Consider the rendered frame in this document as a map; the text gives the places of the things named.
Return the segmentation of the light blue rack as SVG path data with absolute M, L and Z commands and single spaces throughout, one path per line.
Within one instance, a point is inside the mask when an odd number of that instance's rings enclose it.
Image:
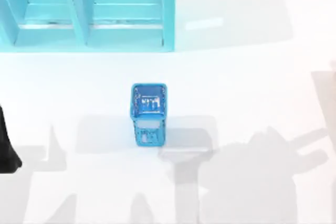
M 175 0 L 0 0 L 0 52 L 175 48 Z

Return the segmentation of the blue basket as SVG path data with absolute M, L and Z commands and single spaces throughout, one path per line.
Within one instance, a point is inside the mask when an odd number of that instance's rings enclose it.
M 131 88 L 130 118 L 140 147 L 162 147 L 166 139 L 167 86 L 135 83 Z

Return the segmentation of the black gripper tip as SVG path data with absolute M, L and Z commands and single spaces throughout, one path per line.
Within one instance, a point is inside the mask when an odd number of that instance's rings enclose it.
M 0 106 L 0 174 L 15 173 L 22 164 L 8 137 L 3 109 Z

